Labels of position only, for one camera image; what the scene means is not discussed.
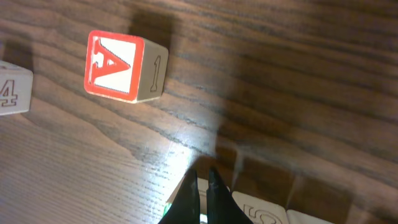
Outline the yellow block beside S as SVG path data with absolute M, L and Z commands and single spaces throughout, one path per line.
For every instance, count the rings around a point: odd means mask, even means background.
M 30 110 L 33 79 L 32 71 L 1 61 L 1 116 Z

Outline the red A block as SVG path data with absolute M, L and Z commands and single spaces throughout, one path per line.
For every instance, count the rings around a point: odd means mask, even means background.
M 125 103 L 161 97 L 169 50 L 135 35 L 93 30 L 88 35 L 84 88 Z

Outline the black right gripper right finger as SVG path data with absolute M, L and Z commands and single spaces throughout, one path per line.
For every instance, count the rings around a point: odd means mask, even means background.
M 214 167 L 209 169 L 206 208 L 208 224 L 253 224 L 234 201 Z

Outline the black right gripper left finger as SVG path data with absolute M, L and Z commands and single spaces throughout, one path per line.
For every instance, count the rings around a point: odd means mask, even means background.
M 199 224 L 200 194 L 197 172 L 189 169 L 167 213 L 159 224 Z

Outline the red E block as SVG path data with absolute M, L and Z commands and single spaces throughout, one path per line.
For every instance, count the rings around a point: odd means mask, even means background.
M 240 209 L 257 224 L 288 224 L 287 214 L 278 204 L 234 191 L 232 196 Z

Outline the red U block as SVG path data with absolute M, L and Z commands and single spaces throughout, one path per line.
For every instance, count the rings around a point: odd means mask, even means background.
M 287 218 L 290 224 L 334 224 L 295 210 L 288 210 Z

